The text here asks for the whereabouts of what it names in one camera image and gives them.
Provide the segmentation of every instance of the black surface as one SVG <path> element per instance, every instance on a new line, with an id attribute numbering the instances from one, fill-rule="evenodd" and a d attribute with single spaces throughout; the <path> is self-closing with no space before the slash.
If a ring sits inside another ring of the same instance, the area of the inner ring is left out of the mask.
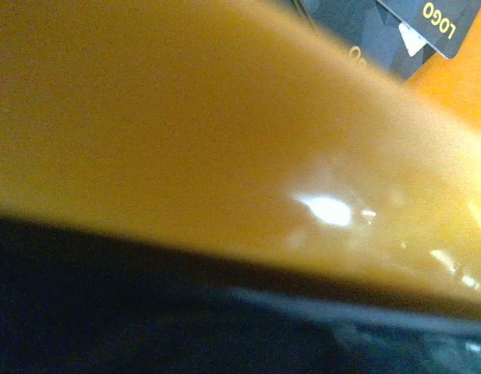
<path id="1" fill-rule="evenodd" d="M 217 287 L 232 265 L 183 257 L 0 219 L 0 372 L 481 372 L 474 324 Z"/>
<path id="2" fill-rule="evenodd" d="M 393 12 L 399 19 L 407 23 L 422 35 L 437 51 L 446 58 L 453 58 L 465 39 L 474 19 L 481 8 L 481 0 L 434 0 L 430 2 L 438 9 L 442 18 L 448 18 L 456 29 L 451 37 L 450 29 L 442 33 L 437 19 L 423 15 L 425 0 L 378 0 Z"/>
<path id="3" fill-rule="evenodd" d="M 359 46 L 368 62 L 408 79 L 433 54 L 424 46 L 410 57 L 398 29 L 400 20 L 375 0 L 304 0 L 314 22 Z"/>

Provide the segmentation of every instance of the orange background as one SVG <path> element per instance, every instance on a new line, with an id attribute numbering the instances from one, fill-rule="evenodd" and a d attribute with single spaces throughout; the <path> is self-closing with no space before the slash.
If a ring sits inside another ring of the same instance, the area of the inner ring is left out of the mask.
<path id="1" fill-rule="evenodd" d="M 434 55 L 408 85 L 481 129 L 481 9 L 457 56 Z"/>

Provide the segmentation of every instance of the black card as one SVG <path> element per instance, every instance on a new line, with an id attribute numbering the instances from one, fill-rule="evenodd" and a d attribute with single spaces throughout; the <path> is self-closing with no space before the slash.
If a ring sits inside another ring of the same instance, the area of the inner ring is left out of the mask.
<path id="1" fill-rule="evenodd" d="M 453 58 L 481 8 L 481 0 L 378 0 L 422 35 L 445 58 Z"/>
<path id="2" fill-rule="evenodd" d="M 434 54 L 434 50 L 425 45 L 410 56 L 399 30 L 401 21 L 375 0 L 302 2 L 314 23 L 348 43 L 351 58 L 373 62 L 404 79 Z"/>

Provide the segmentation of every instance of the orange surface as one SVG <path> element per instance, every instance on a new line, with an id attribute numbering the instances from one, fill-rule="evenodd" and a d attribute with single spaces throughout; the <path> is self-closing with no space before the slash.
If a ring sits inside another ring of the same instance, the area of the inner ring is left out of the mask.
<path id="1" fill-rule="evenodd" d="M 254 0 L 1 1 L 0 216 L 481 320 L 481 136 Z"/>
<path id="2" fill-rule="evenodd" d="M 457 56 L 434 55 L 408 85 L 481 129 L 481 10 Z"/>

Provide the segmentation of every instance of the white triangle graphic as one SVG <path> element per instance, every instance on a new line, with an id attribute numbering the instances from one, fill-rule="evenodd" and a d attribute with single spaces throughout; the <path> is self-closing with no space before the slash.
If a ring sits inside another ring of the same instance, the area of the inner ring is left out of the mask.
<path id="1" fill-rule="evenodd" d="M 427 41 L 406 23 L 401 22 L 398 29 L 410 57 L 415 56 L 427 44 Z"/>

